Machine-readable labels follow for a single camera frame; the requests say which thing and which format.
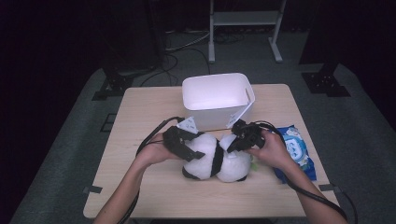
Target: gray carpet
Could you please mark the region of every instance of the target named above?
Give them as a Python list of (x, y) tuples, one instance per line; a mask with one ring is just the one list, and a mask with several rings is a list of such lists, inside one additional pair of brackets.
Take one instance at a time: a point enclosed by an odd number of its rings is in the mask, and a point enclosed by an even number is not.
[[(341, 85), (346, 86), (351, 97), (330, 98), (325, 94), (310, 93), (301, 73), (318, 71), (320, 64), (298, 64), (307, 33), (279, 35), (277, 43), (283, 63), (275, 63), (268, 36), (244, 35), (243, 40), (233, 44), (216, 45), (216, 62), (210, 64), (210, 73), (239, 72), (252, 84), (289, 85), (329, 179), (353, 200), (359, 223), (394, 223), (396, 133), (364, 92), (356, 76), (341, 64), (335, 76)], [(173, 34), (168, 46), (176, 47), (194, 38), (196, 36)], [(201, 50), (207, 57), (206, 43), (191, 48)], [(161, 74), (145, 82), (144, 86), (181, 85), (186, 77), (209, 73), (205, 58), (198, 51), (182, 50), (172, 55), (178, 60), (170, 73), (178, 78), (178, 82)], [(171, 67), (174, 62), (174, 58), (165, 57), (163, 67)], [(133, 86), (140, 86), (149, 76), (136, 78)], [(92, 101), (105, 78), (101, 69), (92, 74), (12, 223), (92, 222), (82, 214), (88, 197), (83, 189), (92, 184), (109, 136), (109, 133), (100, 132), (102, 124), (107, 114), (117, 113), (121, 101), (121, 97)], [(337, 198), (353, 221), (347, 199), (341, 194)], [(305, 218), (271, 220), (275, 223), (306, 223)], [(149, 223), (149, 220), (137, 221)]]

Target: black and white plush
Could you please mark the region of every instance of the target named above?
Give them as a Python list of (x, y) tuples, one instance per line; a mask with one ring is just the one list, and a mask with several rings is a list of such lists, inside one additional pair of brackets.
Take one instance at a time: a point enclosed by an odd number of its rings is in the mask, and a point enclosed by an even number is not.
[(222, 182), (245, 180), (250, 169), (251, 156), (244, 151), (228, 153), (227, 148), (223, 147), (229, 146), (233, 139), (229, 135), (225, 138), (225, 141), (219, 141), (214, 135), (203, 133), (191, 141), (186, 141), (186, 146), (191, 150), (203, 152), (205, 155), (199, 160), (187, 162), (183, 167), (183, 175), (200, 180), (215, 175)]

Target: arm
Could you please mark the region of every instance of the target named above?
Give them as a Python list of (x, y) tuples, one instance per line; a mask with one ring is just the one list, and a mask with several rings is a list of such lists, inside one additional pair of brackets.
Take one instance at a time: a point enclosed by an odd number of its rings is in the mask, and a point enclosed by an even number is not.
[[(159, 133), (151, 141), (161, 140), (163, 140), (163, 136)], [(172, 154), (162, 143), (146, 145), (136, 156), (119, 186), (100, 210), (93, 223), (118, 223), (139, 191), (146, 169), (152, 164), (168, 159), (177, 159), (177, 156)]]
[[(256, 156), (259, 160), (266, 162), (272, 167), (282, 170), (288, 179), (301, 189), (325, 198), (294, 162), (277, 134), (262, 131), (262, 136), (265, 139), (265, 146), (261, 149), (248, 149), (246, 150), (247, 153)], [(347, 223), (338, 212), (329, 206), (308, 198), (299, 192), (297, 192), (297, 196), (311, 223)]]

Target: person's left hand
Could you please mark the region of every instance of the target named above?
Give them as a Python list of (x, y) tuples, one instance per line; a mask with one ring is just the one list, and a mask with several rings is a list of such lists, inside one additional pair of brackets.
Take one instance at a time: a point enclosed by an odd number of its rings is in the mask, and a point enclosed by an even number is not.
[(163, 145), (162, 133), (157, 133), (135, 158), (136, 161), (142, 161), (147, 166), (172, 159), (181, 160)]

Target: blue snack bag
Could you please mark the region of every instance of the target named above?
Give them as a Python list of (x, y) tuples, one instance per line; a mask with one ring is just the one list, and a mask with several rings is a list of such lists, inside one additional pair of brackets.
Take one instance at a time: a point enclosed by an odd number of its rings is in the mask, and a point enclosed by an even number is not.
[[(282, 133), (286, 148), (294, 161), (300, 165), (310, 180), (317, 180), (314, 162), (309, 158), (305, 141), (300, 136), (298, 129), (294, 125), (277, 129)], [(274, 168), (274, 171), (276, 177), (282, 181), (282, 184), (285, 184), (286, 178), (283, 172), (277, 168)]]

